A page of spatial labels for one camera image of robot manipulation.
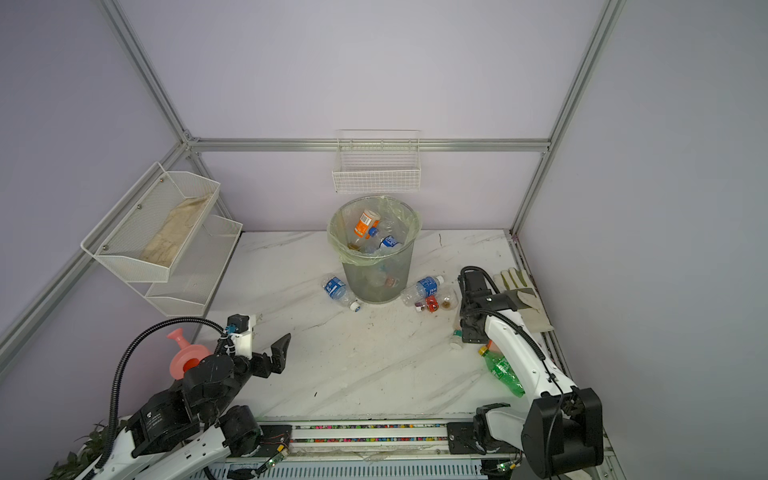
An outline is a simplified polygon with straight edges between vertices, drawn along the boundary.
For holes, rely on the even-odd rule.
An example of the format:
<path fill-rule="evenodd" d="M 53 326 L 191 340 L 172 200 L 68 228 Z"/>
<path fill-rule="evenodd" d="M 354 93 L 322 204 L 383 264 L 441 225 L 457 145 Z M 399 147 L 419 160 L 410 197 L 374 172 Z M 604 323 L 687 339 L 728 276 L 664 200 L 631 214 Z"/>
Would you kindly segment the green soda bottle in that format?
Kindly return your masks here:
<path fill-rule="evenodd" d="M 525 390 L 505 356 L 496 351 L 491 351 L 487 346 L 478 350 L 478 354 L 484 359 L 489 372 L 517 398 L 525 395 Z"/>

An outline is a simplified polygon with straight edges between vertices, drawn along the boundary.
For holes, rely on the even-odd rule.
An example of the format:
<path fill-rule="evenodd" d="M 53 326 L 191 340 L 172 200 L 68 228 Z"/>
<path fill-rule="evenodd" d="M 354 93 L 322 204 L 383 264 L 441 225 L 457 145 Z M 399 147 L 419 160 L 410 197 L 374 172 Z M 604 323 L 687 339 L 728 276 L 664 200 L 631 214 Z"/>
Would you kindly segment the orange label bottle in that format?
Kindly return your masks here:
<path fill-rule="evenodd" d="M 377 212 L 365 209 L 353 230 L 354 234 L 359 239 L 368 239 L 370 237 L 370 230 L 378 226 L 380 219 L 381 216 Z"/>

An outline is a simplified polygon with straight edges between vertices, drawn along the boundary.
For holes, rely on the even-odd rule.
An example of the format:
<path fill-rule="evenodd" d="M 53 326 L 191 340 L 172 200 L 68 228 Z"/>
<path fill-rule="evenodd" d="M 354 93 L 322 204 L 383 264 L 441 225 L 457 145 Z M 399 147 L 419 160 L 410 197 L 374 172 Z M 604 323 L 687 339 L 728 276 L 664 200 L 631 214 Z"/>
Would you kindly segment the small blue label bottle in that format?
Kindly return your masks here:
<path fill-rule="evenodd" d="M 378 250 L 383 253 L 392 253 L 401 249 L 402 246 L 403 244 L 400 241 L 398 241 L 395 237 L 393 237 L 392 235 L 388 235 L 381 239 Z"/>

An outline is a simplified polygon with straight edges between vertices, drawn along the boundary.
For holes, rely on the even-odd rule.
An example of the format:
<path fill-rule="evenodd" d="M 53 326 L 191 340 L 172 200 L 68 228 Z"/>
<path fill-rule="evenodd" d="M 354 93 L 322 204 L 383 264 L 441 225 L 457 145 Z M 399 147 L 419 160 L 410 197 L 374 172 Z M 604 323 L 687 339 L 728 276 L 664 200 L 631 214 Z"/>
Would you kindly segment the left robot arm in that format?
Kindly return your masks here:
<path fill-rule="evenodd" d="M 153 395 L 126 421 L 119 418 L 124 373 L 138 346 L 153 333 L 178 324 L 200 324 L 219 338 L 196 365 Z M 257 467 L 228 473 L 230 479 L 256 479 L 283 461 L 291 430 L 263 432 L 249 407 L 233 400 L 253 377 L 285 370 L 290 335 L 276 340 L 268 353 L 252 350 L 253 322 L 235 314 L 226 325 L 199 317 L 176 317 L 140 333 L 122 355 L 112 383 L 108 424 L 99 457 L 80 473 L 82 479 L 185 479 L 227 458 L 262 457 Z"/>

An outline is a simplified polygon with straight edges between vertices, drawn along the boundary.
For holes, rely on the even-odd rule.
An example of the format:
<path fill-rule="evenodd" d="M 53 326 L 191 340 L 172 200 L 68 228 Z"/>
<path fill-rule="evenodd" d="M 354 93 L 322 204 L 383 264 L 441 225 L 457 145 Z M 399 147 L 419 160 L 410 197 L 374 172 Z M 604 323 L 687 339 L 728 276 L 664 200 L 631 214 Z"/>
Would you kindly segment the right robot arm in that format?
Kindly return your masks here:
<path fill-rule="evenodd" d="M 492 345 L 519 381 L 516 405 L 497 402 L 477 408 L 464 440 L 479 454 L 519 452 L 541 479 L 560 478 L 604 461 L 603 408 L 597 393 L 580 388 L 535 339 L 550 329 L 527 274 L 512 269 L 501 289 L 477 266 L 458 275 L 459 324 L 466 344 Z"/>

